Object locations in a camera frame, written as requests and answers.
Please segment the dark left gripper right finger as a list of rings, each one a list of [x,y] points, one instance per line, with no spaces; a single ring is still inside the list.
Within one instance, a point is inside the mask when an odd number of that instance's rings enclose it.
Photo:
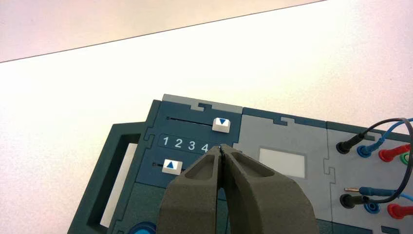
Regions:
[[[319,233],[313,206],[294,180],[226,144],[221,152],[231,233]]]

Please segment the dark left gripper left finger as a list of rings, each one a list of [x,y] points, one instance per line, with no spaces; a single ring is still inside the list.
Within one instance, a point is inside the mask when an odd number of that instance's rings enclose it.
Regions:
[[[221,149],[213,146],[167,186],[158,234],[214,234],[221,178]]]

